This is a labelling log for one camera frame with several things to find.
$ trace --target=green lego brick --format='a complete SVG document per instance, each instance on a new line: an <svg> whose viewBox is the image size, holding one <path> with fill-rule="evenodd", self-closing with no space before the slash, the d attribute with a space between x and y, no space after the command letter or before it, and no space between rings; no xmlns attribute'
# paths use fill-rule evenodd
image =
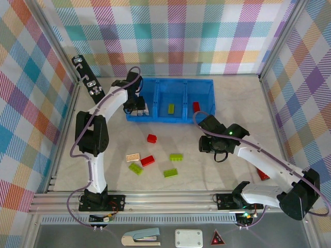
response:
<svg viewBox="0 0 331 248"><path fill-rule="evenodd" d="M129 169L132 170L137 175L140 175L143 172L143 169L135 163L130 164Z"/></svg>
<svg viewBox="0 0 331 248"><path fill-rule="evenodd" d="M168 107L168 114L173 115L175 113L175 104L171 103Z"/></svg>
<svg viewBox="0 0 331 248"><path fill-rule="evenodd" d="M183 154L170 154L170 161L182 161Z"/></svg>
<svg viewBox="0 0 331 248"><path fill-rule="evenodd" d="M169 169L167 171L165 170L163 172L163 174L164 174L164 177L165 178L168 178L168 177L177 176L178 175L178 171L177 171L177 169Z"/></svg>

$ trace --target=warning sign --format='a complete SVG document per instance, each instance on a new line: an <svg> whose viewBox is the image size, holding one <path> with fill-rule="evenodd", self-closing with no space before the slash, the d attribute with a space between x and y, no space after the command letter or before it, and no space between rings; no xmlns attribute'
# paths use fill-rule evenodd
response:
<svg viewBox="0 0 331 248"><path fill-rule="evenodd" d="M225 244L225 242L221 238L221 235L219 235L217 230L215 229L211 245L219 245L219 244Z"/></svg>

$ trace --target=purple cable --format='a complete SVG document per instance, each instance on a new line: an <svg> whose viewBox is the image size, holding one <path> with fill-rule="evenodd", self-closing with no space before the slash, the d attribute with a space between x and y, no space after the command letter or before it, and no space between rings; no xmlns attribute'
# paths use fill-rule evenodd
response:
<svg viewBox="0 0 331 248"><path fill-rule="evenodd" d="M244 144L247 144L257 150L260 150L262 153L266 154L269 158L271 158L272 160L276 161L277 163L279 163L281 166L283 166L286 170L288 171L292 171L291 168L289 168L285 163L283 163L282 161L280 161L279 159L277 159L275 156L273 156L272 154L270 154L269 152L263 150L261 147L257 146L256 144L252 143L252 142L249 142L249 141L246 141L244 139L241 139L241 138L237 138L237 137L232 137L232 136L227 136L227 135L222 135L222 134L217 134L217 133L211 133L211 132L208 132L207 130L204 130L203 128L201 128L198 123L197 123L197 120L195 119L195 117L197 116L198 113L202 113L202 114L205 114L205 115L209 115L208 113L206 112L203 112L203 111L198 111L198 112L195 112L194 115L193 115L193 122L194 124L200 129L202 130L202 132L206 133L206 134L209 134L211 136L215 136L215 137L220 137L220 138L229 138L229 139L234 139L235 141L240 141ZM292 174L296 177L298 177L300 180L302 180L303 182L305 182L306 184L308 184L313 190L315 190L319 196L324 200L325 204L327 205L327 212L326 213L322 213L322 214L319 214L319 213L313 213L313 212L310 212L308 211L308 213L312 214L312 215L315 215L315 216L321 216L321 217L325 217L325 216L329 216L330 212L331 212L331 204L330 202L326 199L326 197L322 194L322 192L315 186L313 185L311 182L309 182L306 178L302 177L301 175L299 175L297 172L293 171Z"/></svg>
<svg viewBox="0 0 331 248"><path fill-rule="evenodd" d="M140 67L138 67L138 66L134 66L134 67L132 67L132 68L129 70L128 73L130 73L133 69L138 69L138 76L137 76L137 77L136 77L131 83L129 83L129 84L127 84L127 85L125 85L125 86L123 86L123 87L121 87L121 88L118 88L118 89L114 90L111 94L105 96L105 97L100 101L100 103L98 104L97 108L94 110L93 114L91 115L91 117L89 118L87 124L85 125L83 131L80 133L80 135L78 136L78 138L76 139L76 141L74 142L74 144L73 144L73 146L72 146L72 148L71 148L71 150L70 150L70 156L71 156L72 158L85 158L85 159L87 159L89 182L88 182L88 184L87 184L86 186L84 186L84 187L82 187L82 188L80 188L80 189L77 189L77 190L73 191L73 192L69 195L69 197L68 197L68 199L67 199L67 209L68 209L69 214L71 215L71 217L72 217L75 221L77 221L79 224L81 224L81 225L83 225L83 226L86 226L86 227L93 228L93 227L91 227L90 225L84 224L83 222L81 222L80 220L78 220L78 219L73 215L73 213L71 212L70 207L69 207L69 201L70 201L71 197L72 197L76 192L78 192L78 191L82 191L82 190L85 190L86 188L88 188L88 187L91 185L91 183L92 183L92 166L91 166L91 161L90 161L90 159L89 159L89 157L88 157L87 155L85 155L85 154L76 154L76 155L74 155L74 154L73 154L73 150L74 150L74 148L76 147L76 145L78 144L78 142L81 140L81 138L83 137L84 133L85 133L86 130L88 129L88 127L89 127L89 125L91 124L93 118L94 118L95 115L98 113L98 111L100 110L100 108L101 108L101 106L104 104L104 102L105 102L108 98L110 98L111 96L113 96L115 93L119 92L119 91L122 90L122 89L125 89L125 88L129 87L130 85L134 84L134 83L139 79L140 74L141 74Z"/></svg>

